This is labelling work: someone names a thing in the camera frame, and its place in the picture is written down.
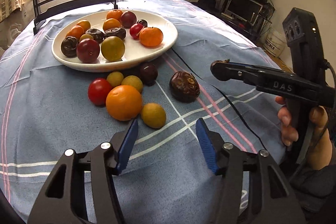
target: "blue gripper pad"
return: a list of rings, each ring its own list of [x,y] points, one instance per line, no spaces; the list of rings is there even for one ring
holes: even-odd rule
[[[134,143],[138,138],[138,129],[138,120],[135,119],[129,127],[118,151],[118,163],[116,166],[118,173],[121,173],[127,167]]]
[[[212,173],[216,174],[219,169],[216,160],[216,151],[208,136],[208,128],[203,119],[198,119],[196,122],[196,135],[201,146],[205,162]]]

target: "camera lens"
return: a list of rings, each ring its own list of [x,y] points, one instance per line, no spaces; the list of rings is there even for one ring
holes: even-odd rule
[[[292,39],[295,38],[294,30],[293,30],[293,27],[292,27],[292,26],[289,26],[289,34],[290,34],[290,36],[291,36]]]
[[[295,22],[294,28],[295,28],[296,33],[300,34],[300,27],[299,27],[299,24],[297,24],[297,22]]]

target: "metal screw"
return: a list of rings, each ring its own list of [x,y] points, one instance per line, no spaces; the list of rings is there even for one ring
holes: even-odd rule
[[[232,143],[225,143],[225,144],[223,144],[223,147],[227,150],[231,150],[233,148],[233,144]]]
[[[262,150],[260,150],[260,155],[262,155],[263,157],[268,157],[269,153],[268,153],[267,150],[262,149]]]
[[[106,143],[102,143],[102,144],[100,145],[100,148],[101,148],[101,149],[109,149],[110,147],[111,147],[111,144],[108,143],[108,142],[106,142]]]
[[[65,156],[71,156],[74,153],[74,151],[72,149],[68,149],[64,152]]]

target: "monitor screen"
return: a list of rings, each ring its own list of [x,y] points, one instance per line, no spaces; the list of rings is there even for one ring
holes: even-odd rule
[[[255,3],[252,0],[231,0],[227,10],[246,21],[251,21],[254,13],[252,19],[254,22],[261,8],[261,4]]]

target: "white plate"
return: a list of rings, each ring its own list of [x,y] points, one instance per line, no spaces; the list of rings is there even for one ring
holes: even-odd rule
[[[61,44],[65,38],[65,35],[70,31],[70,29],[77,24],[78,21],[86,19],[91,23],[91,28],[96,28],[103,31],[102,26],[106,20],[106,15],[108,11],[98,12],[91,15],[82,17],[68,26],[64,27],[58,35],[56,35],[52,45],[51,51],[52,55],[60,63],[68,66],[69,68],[88,72],[108,72],[113,70],[123,70],[127,68],[132,68],[144,61],[153,60],[164,52],[169,50],[175,43],[177,39],[177,30],[175,26],[164,19],[161,16],[154,15],[147,12],[131,10],[135,13],[137,20],[144,19],[148,22],[149,27],[157,27],[163,32],[163,42],[156,48],[146,48],[139,41],[134,40],[127,29],[125,38],[125,54],[120,61],[110,62],[106,60],[101,52],[94,64],[83,64],[77,57],[67,58],[61,52]]]

